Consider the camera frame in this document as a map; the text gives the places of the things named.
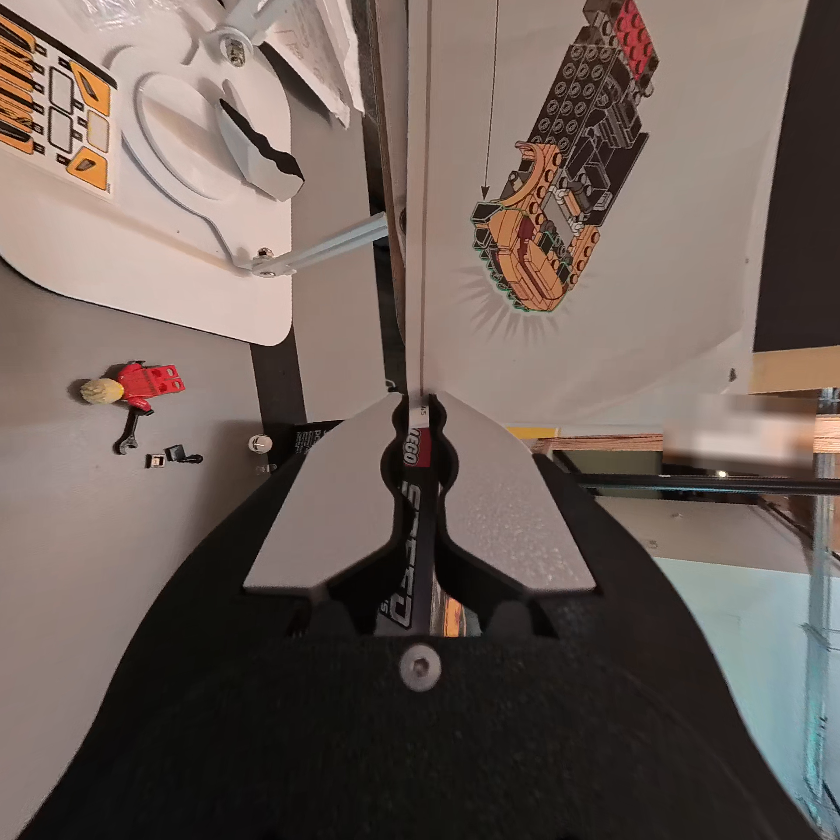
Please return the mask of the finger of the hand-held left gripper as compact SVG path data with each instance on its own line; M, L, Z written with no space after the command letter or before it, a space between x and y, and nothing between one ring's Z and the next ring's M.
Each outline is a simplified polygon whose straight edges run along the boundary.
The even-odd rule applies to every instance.
M248 183L279 202L299 193L305 178L291 153L276 149L224 99L217 102L216 120L228 152Z

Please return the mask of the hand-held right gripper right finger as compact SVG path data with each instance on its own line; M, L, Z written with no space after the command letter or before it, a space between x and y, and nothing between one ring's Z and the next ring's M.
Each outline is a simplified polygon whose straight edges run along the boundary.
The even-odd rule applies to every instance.
M542 601L591 595L596 581L532 453L455 396L429 398L439 483L435 571L486 632L499 607L542 630Z

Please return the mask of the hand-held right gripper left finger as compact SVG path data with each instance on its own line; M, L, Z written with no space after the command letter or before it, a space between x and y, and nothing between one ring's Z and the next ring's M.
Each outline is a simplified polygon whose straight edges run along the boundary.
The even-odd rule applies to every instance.
M245 578L250 594L343 605L373 634L406 571L411 504L402 491L407 399L391 392L303 457Z

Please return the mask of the lego instruction booklet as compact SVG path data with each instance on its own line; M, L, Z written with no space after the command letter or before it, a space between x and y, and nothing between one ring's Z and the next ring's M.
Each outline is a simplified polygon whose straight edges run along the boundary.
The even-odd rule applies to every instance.
M749 383L808 2L407 2L406 384L658 426Z

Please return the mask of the lego set box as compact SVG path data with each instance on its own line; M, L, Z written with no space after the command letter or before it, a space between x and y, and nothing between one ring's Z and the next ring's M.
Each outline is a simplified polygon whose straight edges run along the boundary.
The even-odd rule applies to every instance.
M388 397L352 416L350 420L293 427L295 443L303 433L310 443L340 432L329 440L326 466L342 466L345 455L374 456L374 470L394 494L387 498L384 513L395 513L395 526L386 525L384 550L396 551L396 535L404 542L404 571L395 592L379 605L373 635L404 637L457 637L467 635L463 608L442 593L434 574L434 523L438 482L430 466L429 434L406 430L402 419L402 396Z

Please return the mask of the orange lego sticker sheet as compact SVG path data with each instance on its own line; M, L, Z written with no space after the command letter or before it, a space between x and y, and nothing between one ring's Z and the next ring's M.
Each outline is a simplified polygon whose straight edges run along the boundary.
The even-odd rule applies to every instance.
M98 63L3 5L3 152L110 202L121 146L117 81Z

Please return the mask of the red lego minifigure parts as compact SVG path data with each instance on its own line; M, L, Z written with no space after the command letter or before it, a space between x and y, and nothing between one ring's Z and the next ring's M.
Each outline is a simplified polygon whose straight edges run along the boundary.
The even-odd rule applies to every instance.
M86 382L80 388L80 397L92 405L124 403L130 410L147 417L154 413L151 399L184 390L184 382L173 365L149 366L142 361L133 361L113 377Z

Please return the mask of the white printed paper bag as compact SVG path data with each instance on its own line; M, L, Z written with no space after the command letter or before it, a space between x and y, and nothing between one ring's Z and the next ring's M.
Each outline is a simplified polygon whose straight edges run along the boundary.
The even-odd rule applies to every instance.
M291 1L266 36L344 129L364 113L359 39L349 1Z

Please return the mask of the white book stand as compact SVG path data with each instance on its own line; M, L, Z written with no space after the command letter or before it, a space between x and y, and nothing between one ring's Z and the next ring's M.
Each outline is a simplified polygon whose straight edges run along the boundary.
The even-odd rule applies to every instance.
M383 213L322 242L279 253L262 234L289 235L291 200L279 202L242 176L217 126L219 99L236 107L280 151L291 153L284 88L259 47L288 2L226 2L195 37L188 62L162 46L126 46L111 68L122 83L122 138L146 177L174 204L206 221L233 265L281 277L385 236Z

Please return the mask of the white rounded board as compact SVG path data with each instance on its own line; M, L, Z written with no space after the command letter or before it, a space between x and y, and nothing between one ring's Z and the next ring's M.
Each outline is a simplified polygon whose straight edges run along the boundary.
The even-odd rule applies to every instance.
M188 62L220 2L154 14L113 31L81 27L61 2L2 2L103 66L118 83L121 146L110 202L2 150L2 260L62 296L151 319L274 345L291 329L291 278L236 268L214 230L174 204L135 163L123 140L123 85L111 68L126 46L162 46ZM291 250L290 234L261 234Z

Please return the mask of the clear plastic parts bag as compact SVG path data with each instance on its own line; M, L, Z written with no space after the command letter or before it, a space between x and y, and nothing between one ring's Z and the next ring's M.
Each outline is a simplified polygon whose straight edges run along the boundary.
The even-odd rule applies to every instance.
M154 14L198 8L197 1L62 1L78 24L90 31L113 31L147 22Z

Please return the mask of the black metal pole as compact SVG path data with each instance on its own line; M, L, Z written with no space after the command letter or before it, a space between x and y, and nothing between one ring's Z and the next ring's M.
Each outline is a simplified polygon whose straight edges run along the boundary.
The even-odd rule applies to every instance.
M663 490L706 492L749 496L839 496L839 479L793 479L756 476L645 476L592 474L573 476L581 487L590 489Z

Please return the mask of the black backdrop panel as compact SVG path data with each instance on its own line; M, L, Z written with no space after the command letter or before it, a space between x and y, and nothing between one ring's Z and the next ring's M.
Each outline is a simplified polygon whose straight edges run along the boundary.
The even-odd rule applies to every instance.
M839 344L839 2L811 1L773 173L753 349Z

